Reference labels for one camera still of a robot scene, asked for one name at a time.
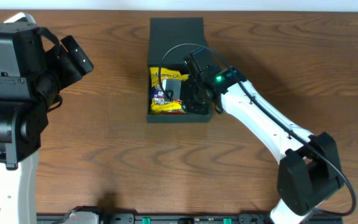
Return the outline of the yellow snack bag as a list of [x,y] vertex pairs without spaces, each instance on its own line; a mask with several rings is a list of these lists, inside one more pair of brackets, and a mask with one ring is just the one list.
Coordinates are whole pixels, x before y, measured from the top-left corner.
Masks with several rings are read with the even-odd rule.
[[151,88],[156,87],[163,92],[164,98],[166,100],[166,104],[157,105],[150,103],[150,114],[185,114],[185,110],[183,108],[182,103],[173,102],[169,99],[168,94],[164,90],[163,81],[166,79],[177,79],[181,81],[187,81],[189,78],[189,74],[181,74],[177,70],[170,70],[167,68],[161,68],[160,72],[158,72],[158,67],[150,67],[150,81]]

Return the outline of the dark green lidded box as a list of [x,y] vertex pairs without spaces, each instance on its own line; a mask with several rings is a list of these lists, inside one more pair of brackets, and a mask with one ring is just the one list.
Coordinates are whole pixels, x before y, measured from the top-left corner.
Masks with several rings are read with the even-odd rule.
[[[202,17],[153,17],[150,19],[149,52],[147,67],[158,67],[161,59],[172,47],[184,44],[199,44],[207,46],[204,36],[204,20]],[[194,46],[183,46],[173,50],[165,58],[163,67],[188,73],[184,58],[196,50]],[[206,123],[211,119],[211,109],[205,107],[204,114],[152,114],[151,99],[147,100],[148,123]]]

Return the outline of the green red KitKat Milo bar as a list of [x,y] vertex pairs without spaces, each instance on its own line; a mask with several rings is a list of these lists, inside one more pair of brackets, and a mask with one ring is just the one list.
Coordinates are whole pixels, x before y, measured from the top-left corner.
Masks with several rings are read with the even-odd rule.
[[183,103],[183,100],[180,100],[180,99],[173,99],[172,101],[177,102],[177,103]]

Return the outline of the purple Dairy Milk bar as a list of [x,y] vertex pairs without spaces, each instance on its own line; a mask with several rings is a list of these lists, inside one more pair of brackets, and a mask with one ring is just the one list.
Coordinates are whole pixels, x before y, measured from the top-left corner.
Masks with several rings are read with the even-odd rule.
[[156,87],[151,88],[150,99],[152,100],[152,103],[157,105],[164,105],[167,103],[163,92]]

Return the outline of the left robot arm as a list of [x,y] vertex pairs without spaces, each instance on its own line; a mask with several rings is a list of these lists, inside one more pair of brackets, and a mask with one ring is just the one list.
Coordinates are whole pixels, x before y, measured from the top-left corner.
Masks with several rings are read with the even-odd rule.
[[60,92],[92,72],[74,37],[20,12],[0,23],[0,223],[35,223],[41,134]]

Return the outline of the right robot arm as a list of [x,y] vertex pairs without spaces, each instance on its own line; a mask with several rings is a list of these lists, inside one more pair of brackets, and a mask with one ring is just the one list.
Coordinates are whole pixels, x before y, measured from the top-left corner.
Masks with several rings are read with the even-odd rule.
[[274,223],[305,223],[316,207],[343,185],[335,140],[314,135],[284,116],[266,101],[253,84],[234,67],[221,69],[210,62],[209,52],[198,48],[185,57],[195,78],[195,98],[213,101],[244,124],[277,161],[280,201],[270,212]]

